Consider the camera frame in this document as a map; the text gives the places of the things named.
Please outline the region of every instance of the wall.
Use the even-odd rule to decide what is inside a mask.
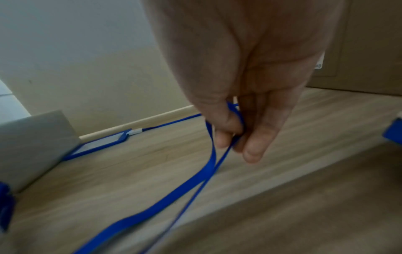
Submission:
[[[28,111],[0,80],[0,125],[28,116]]]
[[[189,105],[137,0],[0,2],[0,77],[79,135]]]

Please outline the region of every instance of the dark blue object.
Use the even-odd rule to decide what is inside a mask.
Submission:
[[[239,118],[244,126],[243,118],[240,115],[239,111],[237,111],[235,105],[228,103],[228,106],[231,111],[235,112],[239,116]],[[216,163],[216,151],[215,151],[215,145],[214,145],[214,138],[212,135],[212,125],[210,123],[206,122],[206,128],[208,130],[209,137],[211,138],[212,152],[211,152],[211,156],[210,156],[207,164],[205,164],[205,166],[197,174],[195,174],[193,177],[191,177],[185,183],[180,185],[178,188],[176,188],[174,191],[169,193],[163,199],[156,202],[153,206],[149,207],[148,209],[146,209],[138,214],[135,214],[133,216],[124,218],[122,220],[119,220],[119,221],[113,223],[112,225],[110,225],[109,227],[104,229],[102,232],[100,232],[93,239],[91,239],[89,242],[87,242],[79,250],[77,250],[75,252],[75,254],[91,253],[92,251],[96,250],[99,246],[103,245],[104,243],[106,243],[108,240],[112,239],[114,236],[118,235],[119,233],[121,233],[129,228],[133,228],[134,226],[137,226],[140,223],[152,218],[153,216],[158,214],[160,211],[162,211],[166,207],[170,206],[173,202],[175,202],[177,199],[182,197],[188,191],[190,191],[191,189],[196,187],[198,184],[202,183],[201,186],[196,191],[196,193],[191,197],[191,199],[187,202],[187,204],[184,206],[184,208],[181,210],[181,212],[173,220],[173,222],[158,237],[156,237],[151,242],[151,244],[149,244],[140,253],[144,254],[144,253],[148,252],[155,245],[155,243],[157,243],[173,227],[173,225],[180,219],[180,217],[185,213],[185,211],[188,209],[188,207],[191,205],[191,203],[195,200],[195,198],[202,191],[202,189],[205,187],[205,185],[208,183],[208,181],[212,178],[212,176],[215,174],[215,172],[219,169],[220,165],[225,160],[230,149],[234,146],[234,144],[236,144],[236,142],[241,137],[241,135],[236,135],[233,137],[230,146],[225,151],[224,155],[221,157],[221,159],[218,161],[218,163]]]
[[[384,132],[383,137],[402,145],[402,119],[394,120],[392,125]]]
[[[80,145],[77,146],[73,151],[71,151],[71,153],[70,153],[69,155],[67,155],[66,157],[64,157],[64,158],[63,158],[63,161],[68,161],[68,160],[71,160],[71,159],[74,159],[74,158],[77,158],[77,157],[81,157],[81,156],[86,155],[86,154],[90,154],[90,153],[93,153],[93,152],[96,152],[96,151],[105,149],[105,148],[110,147],[110,146],[114,146],[114,145],[120,144],[120,143],[122,143],[122,142],[124,142],[124,141],[127,140],[127,138],[128,138],[127,132],[129,132],[129,131],[131,131],[131,129],[128,129],[128,130],[125,130],[125,131],[122,131],[122,132],[118,132],[118,133],[115,133],[115,134],[112,134],[112,135],[109,135],[109,136],[100,138],[100,139],[104,139],[104,138],[107,138],[107,137],[110,137],[110,136],[114,136],[114,135],[117,135],[117,134],[121,133],[121,136],[120,136],[120,138],[119,138],[117,141],[114,141],[114,142],[111,142],[111,143],[108,143],[108,144],[104,144],[104,145],[102,145],[102,146],[98,146],[98,147],[95,147],[95,148],[92,148],[92,149],[89,149],[89,150],[86,150],[86,151],[83,151],[83,152],[74,154],[77,150],[79,150],[79,149],[80,149],[81,147],[83,147],[84,145],[86,145],[86,144],[88,144],[88,143],[92,143],[92,142],[97,141],[97,140],[100,140],[100,139],[95,139],[95,140],[92,140],[92,141],[90,141],[90,142],[80,144]]]
[[[15,199],[11,194],[10,187],[0,182],[0,229],[3,232],[8,230],[11,217],[15,207]]]

